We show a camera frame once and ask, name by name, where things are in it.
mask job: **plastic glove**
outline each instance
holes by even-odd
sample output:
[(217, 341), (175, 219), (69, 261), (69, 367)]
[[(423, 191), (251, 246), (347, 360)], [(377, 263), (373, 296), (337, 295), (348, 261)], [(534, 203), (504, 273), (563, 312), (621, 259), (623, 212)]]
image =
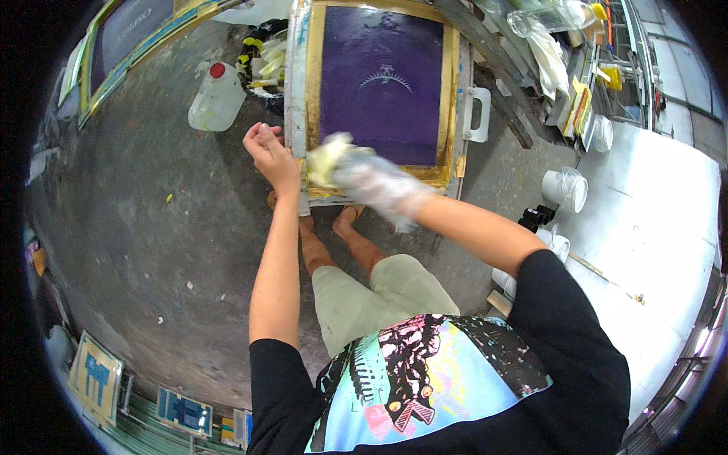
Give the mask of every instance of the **plastic glove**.
[(412, 230), (415, 213), (435, 192), (391, 161), (358, 152), (340, 158), (332, 179), (348, 196), (391, 221), (399, 232)]

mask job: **person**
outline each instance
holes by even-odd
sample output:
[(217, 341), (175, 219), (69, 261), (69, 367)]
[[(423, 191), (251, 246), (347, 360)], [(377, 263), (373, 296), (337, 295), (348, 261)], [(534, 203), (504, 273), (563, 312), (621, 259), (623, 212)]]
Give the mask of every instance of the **person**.
[[(378, 212), (412, 217), (518, 277), (518, 289), (507, 322), (461, 316), (416, 259), (387, 257), (358, 234), (362, 208), (347, 206), (333, 231), (366, 270), (367, 289), (336, 268), (313, 220), (298, 218), (300, 172), (280, 133), (258, 123), (243, 141), (277, 195), (250, 299), (248, 453), (617, 451), (628, 425), (627, 362), (535, 235), (414, 178), (396, 196), (377, 188), (368, 203)], [(299, 235), (332, 357), (315, 386), (297, 350)]]

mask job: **black t-shirt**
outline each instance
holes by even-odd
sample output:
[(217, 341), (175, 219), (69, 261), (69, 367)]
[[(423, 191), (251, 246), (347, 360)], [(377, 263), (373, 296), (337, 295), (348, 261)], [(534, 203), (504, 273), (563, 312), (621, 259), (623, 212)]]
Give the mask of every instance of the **black t-shirt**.
[(627, 361), (547, 250), (521, 264), (507, 323), (416, 316), (352, 341), (315, 387), (281, 341), (250, 364), (251, 454), (613, 454), (628, 425)]

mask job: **white bucket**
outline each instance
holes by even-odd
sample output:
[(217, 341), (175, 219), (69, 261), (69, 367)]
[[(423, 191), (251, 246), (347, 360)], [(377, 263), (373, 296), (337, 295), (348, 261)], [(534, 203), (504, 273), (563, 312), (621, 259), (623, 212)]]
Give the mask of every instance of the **white bucket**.
[(577, 181), (570, 185), (571, 191), (566, 194), (562, 191), (561, 179), (560, 172), (555, 170), (546, 171), (541, 181), (541, 193), (546, 199), (559, 204), (559, 208), (574, 213), (581, 212), (584, 203), (587, 201), (587, 179), (581, 175), (576, 177)]
[(571, 250), (569, 239), (563, 235), (553, 234), (548, 229), (543, 228), (539, 228), (536, 236), (548, 246), (549, 250), (556, 254), (561, 262), (566, 262), (566, 258), (569, 257), (569, 251)]
[(503, 295), (508, 300), (515, 299), (515, 278), (511, 277), (506, 272), (503, 272), (501, 269), (493, 268), (493, 272), (491, 273), (491, 278), (493, 278), (493, 281), (496, 282), (498, 286), (503, 288)]
[(612, 122), (603, 115), (598, 115), (594, 119), (594, 133), (592, 136), (592, 146), (596, 151), (606, 153), (612, 149), (612, 140), (614, 139), (614, 131), (612, 130)]

